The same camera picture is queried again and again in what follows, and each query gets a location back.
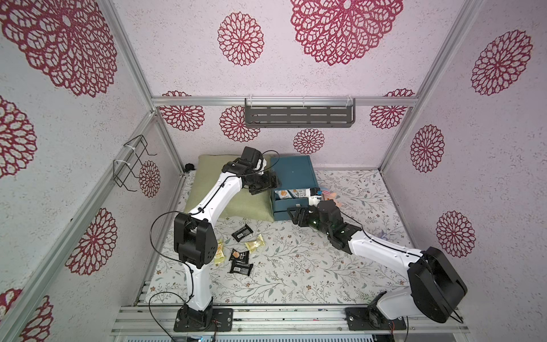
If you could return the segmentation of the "white cookie packet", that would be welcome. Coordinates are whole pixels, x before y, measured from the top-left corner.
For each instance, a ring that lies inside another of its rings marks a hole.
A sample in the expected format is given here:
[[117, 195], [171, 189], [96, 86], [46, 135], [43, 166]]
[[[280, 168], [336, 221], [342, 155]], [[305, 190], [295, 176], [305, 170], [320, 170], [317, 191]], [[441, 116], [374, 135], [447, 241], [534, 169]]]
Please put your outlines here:
[[289, 200], [296, 199], [296, 195], [293, 194], [290, 190], [277, 190], [276, 191], [277, 200]]
[[293, 195], [296, 198], [309, 198], [311, 196], [311, 190], [309, 188], [293, 190]]

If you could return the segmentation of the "teal top drawer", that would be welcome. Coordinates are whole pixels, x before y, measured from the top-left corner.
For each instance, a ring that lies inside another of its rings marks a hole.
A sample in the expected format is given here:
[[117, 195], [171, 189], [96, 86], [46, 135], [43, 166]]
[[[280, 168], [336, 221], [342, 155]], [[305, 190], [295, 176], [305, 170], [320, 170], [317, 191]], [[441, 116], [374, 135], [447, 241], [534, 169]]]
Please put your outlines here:
[[[315, 191], [321, 190], [320, 188], [309, 188]], [[276, 191], [272, 190], [272, 210], [273, 218], [275, 221], [290, 220], [287, 214], [287, 209], [291, 207], [309, 207], [308, 198], [296, 198], [296, 199], [276, 199]]]

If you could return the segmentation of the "yellow-green cookie packet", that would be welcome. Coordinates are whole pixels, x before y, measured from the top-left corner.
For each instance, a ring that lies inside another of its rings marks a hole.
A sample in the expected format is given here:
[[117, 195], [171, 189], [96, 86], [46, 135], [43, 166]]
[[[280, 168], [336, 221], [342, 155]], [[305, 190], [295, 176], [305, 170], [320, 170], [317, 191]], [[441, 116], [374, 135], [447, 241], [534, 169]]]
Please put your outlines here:
[[257, 251], [257, 249], [259, 249], [260, 247], [264, 247], [266, 245], [266, 242], [262, 236], [262, 234], [259, 234], [257, 236], [257, 238], [255, 240], [252, 240], [252, 241], [249, 241], [249, 242], [245, 242], [244, 243], [247, 250], [250, 252], [250, 253], [254, 253]]

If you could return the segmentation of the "black orange cookie packet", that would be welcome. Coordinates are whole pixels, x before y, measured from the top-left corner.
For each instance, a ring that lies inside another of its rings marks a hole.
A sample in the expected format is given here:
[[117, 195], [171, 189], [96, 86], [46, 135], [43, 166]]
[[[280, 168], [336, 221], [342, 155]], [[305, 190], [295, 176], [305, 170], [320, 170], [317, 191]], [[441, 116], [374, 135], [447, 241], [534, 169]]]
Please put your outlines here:
[[248, 264], [249, 251], [239, 252], [236, 249], [232, 249], [232, 253], [230, 254], [229, 260]]

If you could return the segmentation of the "yellow cookie packet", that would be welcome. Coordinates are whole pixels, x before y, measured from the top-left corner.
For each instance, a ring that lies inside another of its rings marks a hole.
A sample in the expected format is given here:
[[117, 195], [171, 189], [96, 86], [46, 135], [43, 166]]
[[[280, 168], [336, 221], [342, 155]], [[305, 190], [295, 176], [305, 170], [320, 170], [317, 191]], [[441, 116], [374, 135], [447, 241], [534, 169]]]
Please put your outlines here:
[[220, 240], [217, 245], [217, 252], [214, 257], [214, 264], [215, 266], [219, 266], [225, 262], [225, 255], [224, 255], [224, 241]]

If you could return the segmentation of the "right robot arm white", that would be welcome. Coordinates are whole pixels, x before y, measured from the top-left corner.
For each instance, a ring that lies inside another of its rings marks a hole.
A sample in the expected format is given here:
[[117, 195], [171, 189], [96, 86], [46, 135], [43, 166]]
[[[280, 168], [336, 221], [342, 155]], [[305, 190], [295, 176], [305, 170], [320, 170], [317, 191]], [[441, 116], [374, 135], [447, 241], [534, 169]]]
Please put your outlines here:
[[364, 319], [375, 329], [411, 316], [425, 316], [436, 323], [462, 320], [456, 308], [468, 293], [467, 285], [441, 250], [413, 249], [375, 237], [332, 200], [286, 212], [295, 225], [326, 235], [335, 249], [370, 259], [406, 279], [406, 287], [380, 292], [366, 306]]

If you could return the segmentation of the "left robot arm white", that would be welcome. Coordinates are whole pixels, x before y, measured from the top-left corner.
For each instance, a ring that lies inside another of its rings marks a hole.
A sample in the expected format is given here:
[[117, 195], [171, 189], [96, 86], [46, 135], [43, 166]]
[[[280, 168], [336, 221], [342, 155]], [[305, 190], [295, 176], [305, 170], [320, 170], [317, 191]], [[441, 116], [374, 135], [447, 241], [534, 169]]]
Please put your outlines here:
[[264, 154], [246, 147], [242, 155], [222, 168], [218, 181], [199, 204], [188, 213], [175, 214], [173, 225], [176, 262], [186, 267], [187, 298], [175, 317], [173, 331], [212, 333], [232, 330], [233, 309], [217, 309], [213, 304], [211, 268], [218, 250], [215, 224], [226, 206], [242, 189], [256, 195], [277, 186]]

